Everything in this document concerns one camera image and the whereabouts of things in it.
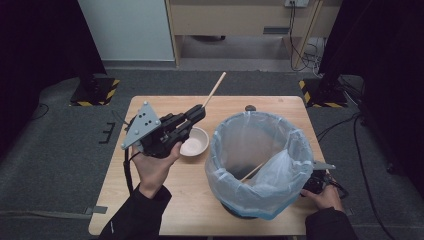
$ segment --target black tripod base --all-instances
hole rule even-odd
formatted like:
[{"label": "black tripod base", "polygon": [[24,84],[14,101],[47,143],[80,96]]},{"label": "black tripod base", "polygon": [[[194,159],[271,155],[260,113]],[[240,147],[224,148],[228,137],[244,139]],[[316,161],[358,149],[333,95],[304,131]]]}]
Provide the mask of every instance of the black tripod base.
[{"label": "black tripod base", "polygon": [[93,106],[107,105],[112,99],[115,89],[118,86],[119,80],[114,78],[97,78],[97,90],[89,91],[83,86],[78,85],[74,94],[71,97],[71,106]]},{"label": "black tripod base", "polygon": [[346,107],[347,100],[342,90],[337,86],[322,87],[320,78],[303,79],[299,82],[303,95],[305,96],[306,106],[308,107]]}]

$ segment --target gray carpet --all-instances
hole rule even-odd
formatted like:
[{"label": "gray carpet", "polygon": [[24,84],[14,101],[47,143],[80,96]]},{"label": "gray carpet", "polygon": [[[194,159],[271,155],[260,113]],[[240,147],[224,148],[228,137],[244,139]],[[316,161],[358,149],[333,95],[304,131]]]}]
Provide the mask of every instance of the gray carpet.
[{"label": "gray carpet", "polygon": [[[109,70],[120,79],[108,106],[70,107],[77,79],[51,86],[40,96],[42,105],[0,163],[0,211],[84,213],[96,204],[122,123],[136,95],[207,96],[221,72]],[[311,73],[227,72],[216,95],[302,96],[298,81]],[[347,108],[308,108],[316,133],[358,112]],[[107,144],[103,131],[116,123]],[[367,127],[358,123],[358,141],[375,207],[396,239],[424,239],[424,204],[408,178],[390,175],[386,161]],[[361,239],[389,239],[373,214],[361,175],[353,121],[331,130],[320,142],[334,177],[349,192],[343,200]],[[88,219],[0,217],[0,239],[92,239]]]}]

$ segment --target person's left hand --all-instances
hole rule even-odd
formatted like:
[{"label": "person's left hand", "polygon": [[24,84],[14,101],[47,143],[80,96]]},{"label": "person's left hand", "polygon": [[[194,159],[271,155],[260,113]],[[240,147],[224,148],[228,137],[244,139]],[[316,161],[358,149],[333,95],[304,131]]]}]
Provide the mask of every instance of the person's left hand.
[{"label": "person's left hand", "polygon": [[154,198],[168,177],[172,164],[180,157],[182,143],[174,145],[168,157],[159,159],[139,153],[137,147],[132,146],[131,156],[140,176],[139,191],[147,198]]}]

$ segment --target plastic bag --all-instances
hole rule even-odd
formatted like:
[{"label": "plastic bag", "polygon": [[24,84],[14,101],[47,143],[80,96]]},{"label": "plastic bag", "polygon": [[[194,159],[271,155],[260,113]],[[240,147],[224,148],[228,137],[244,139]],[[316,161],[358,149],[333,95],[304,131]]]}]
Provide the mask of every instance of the plastic bag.
[{"label": "plastic bag", "polygon": [[[251,179],[240,181],[261,163]],[[216,128],[205,165],[209,186],[227,209],[266,220],[297,199],[312,170],[303,131],[283,117],[256,111],[236,114]]]}]

